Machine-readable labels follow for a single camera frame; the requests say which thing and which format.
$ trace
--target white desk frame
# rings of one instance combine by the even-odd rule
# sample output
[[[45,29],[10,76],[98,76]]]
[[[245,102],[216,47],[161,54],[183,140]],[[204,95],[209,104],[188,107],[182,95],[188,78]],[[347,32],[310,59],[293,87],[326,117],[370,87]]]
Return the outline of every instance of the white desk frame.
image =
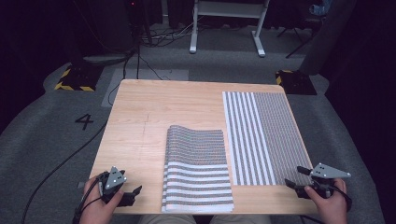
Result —
[[[259,56],[264,57],[265,51],[260,41],[260,32],[262,31],[262,23],[264,22],[267,12],[268,3],[269,0],[266,0],[264,4],[206,2],[195,0],[190,53],[195,53],[197,51],[198,16],[222,16],[259,19],[257,30],[251,33]]]

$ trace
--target striped placemat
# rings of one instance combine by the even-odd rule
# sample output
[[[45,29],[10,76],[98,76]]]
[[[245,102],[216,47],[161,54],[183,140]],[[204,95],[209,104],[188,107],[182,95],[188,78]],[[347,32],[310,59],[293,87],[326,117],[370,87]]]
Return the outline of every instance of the striped placemat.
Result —
[[[222,130],[172,125],[166,141],[163,212],[231,212],[233,195]]]
[[[311,167],[282,93],[223,93],[235,185],[308,184],[297,166]]]

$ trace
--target wooden table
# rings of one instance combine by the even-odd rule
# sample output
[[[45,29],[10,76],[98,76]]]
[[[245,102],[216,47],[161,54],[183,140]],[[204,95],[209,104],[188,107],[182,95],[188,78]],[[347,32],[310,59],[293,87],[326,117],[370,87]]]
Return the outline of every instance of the wooden table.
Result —
[[[118,208],[117,213],[161,213],[166,132],[170,125],[223,130],[229,171],[232,170],[223,91],[283,92],[283,89],[277,85],[215,82],[121,82],[91,172],[95,176],[114,165],[126,171],[124,191],[143,186],[134,206]],[[234,214],[317,212],[312,201],[297,198],[294,190],[286,186],[232,185],[232,191]]]

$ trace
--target person's right hand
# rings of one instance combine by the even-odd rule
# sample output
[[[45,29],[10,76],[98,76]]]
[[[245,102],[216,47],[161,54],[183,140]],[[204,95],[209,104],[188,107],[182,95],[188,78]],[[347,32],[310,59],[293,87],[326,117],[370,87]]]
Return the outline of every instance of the person's right hand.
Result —
[[[344,180],[340,178],[334,179],[334,185],[344,193],[347,193],[347,186]],[[317,192],[306,186],[305,192],[314,201],[318,208],[318,212],[326,224],[346,224],[347,223],[347,202],[344,196],[334,191],[332,197],[324,199],[320,197]]]

